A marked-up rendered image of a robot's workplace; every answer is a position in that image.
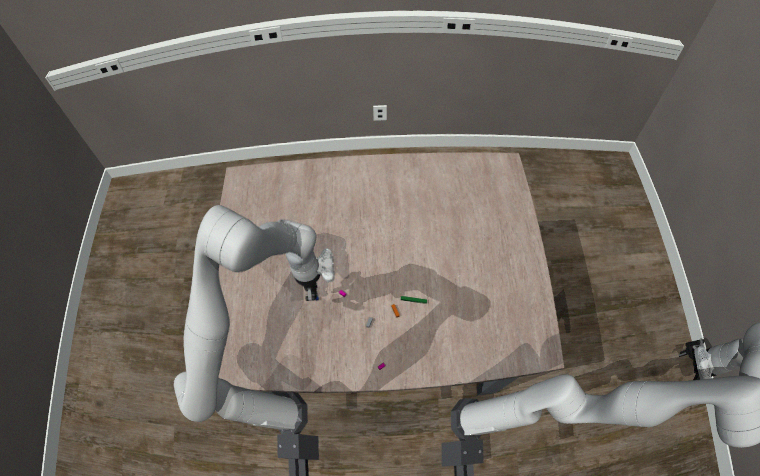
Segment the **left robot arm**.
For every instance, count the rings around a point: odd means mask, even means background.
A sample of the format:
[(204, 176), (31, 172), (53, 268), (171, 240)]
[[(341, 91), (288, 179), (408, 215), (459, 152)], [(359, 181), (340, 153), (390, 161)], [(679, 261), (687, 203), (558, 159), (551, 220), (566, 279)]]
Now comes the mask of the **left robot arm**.
[(298, 408), (293, 399), (218, 378), (230, 327), (219, 264), (233, 272), (244, 272), (271, 256), (287, 253), (297, 280), (308, 282), (320, 274), (332, 282), (333, 255), (327, 248), (316, 258), (316, 232), (310, 226), (280, 219), (258, 227), (244, 218), (216, 205), (200, 224), (184, 329), (186, 371), (176, 376), (174, 390), (181, 412), (194, 422), (209, 419), (216, 410), (226, 420), (295, 429)]

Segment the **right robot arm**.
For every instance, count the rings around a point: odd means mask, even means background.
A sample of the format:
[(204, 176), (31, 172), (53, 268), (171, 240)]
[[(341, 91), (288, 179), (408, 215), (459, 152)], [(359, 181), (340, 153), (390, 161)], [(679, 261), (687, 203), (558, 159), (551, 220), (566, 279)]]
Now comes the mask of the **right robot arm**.
[[(460, 416), (464, 435), (531, 425), (540, 419), (542, 409), (565, 424), (654, 427), (689, 406), (712, 404), (717, 432), (725, 444), (738, 448), (759, 444), (760, 322), (743, 339), (708, 352), (699, 346), (694, 353), (701, 380), (632, 381), (606, 395), (591, 395), (572, 375), (563, 374), (522, 391), (467, 404)], [(712, 373), (739, 368), (739, 376), (711, 378)]]

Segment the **green rod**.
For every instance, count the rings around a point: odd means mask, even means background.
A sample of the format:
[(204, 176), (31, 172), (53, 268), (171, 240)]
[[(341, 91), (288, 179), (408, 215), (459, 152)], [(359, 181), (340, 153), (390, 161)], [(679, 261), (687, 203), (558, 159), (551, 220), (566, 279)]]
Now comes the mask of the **green rod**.
[(420, 299), (420, 298), (412, 298), (412, 297), (401, 296), (401, 300), (427, 304), (427, 299)]

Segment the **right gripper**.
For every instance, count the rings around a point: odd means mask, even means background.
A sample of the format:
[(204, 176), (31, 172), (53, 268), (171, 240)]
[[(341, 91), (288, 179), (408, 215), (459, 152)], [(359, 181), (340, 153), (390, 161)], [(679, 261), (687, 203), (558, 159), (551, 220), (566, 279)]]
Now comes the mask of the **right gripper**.
[(695, 377), (694, 377), (693, 380), (699, 380), (700, 379), (699, 378), (699, 374), (698, 374), (697, 365), (696, 365), (695, 354), (694, 354), (694, 350), (695, 349), (693, 348), (693, 346), (694, 345), (695, 345), (695, 347), (703, 346), (704, 342), (705, 342), (704, 339), (697, 340), (697, 341), (687, 342), (685, 344), (686, 345), (686, 350), (681, 351), (680, 354), (679, 354), (679, 357), (685, 356), (685, 355), (688, 354), (689, 357), (693, 360), (694, 373), (696, 373), (696, 375), (695, 375)]

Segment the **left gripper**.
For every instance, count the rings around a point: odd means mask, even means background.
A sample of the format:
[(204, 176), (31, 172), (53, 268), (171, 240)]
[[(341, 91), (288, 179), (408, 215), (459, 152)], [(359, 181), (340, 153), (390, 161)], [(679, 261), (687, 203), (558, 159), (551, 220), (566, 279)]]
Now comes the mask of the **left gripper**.
[[(308, 292), (308, 295), (306, 295), (306, 298), (305, 298), (306, 301), (314, 301), (314, 300), (317, 299), (318, 294), (317, 294), (317, 291), (316, 291), (317, 290), (317, 283), (316, 282), (319, 280), (319, 278), (320, 278), (320, 274), (318, 274), (313, 280), (308, 281), (308, 282), (302, 282), (302, 281), (299, 281), (299, 280), (297, 280), (295, 278), (295, 280), (297, 281), (297, 283), (299, 283), (300, 285), (304, 286), (305, 287), (304, 288), (305, 291)], [(313, 288), (314, 288), (314, 290), (313, 290)], [(312, 293), (311, 293), (311, 291), (312, 291)]]

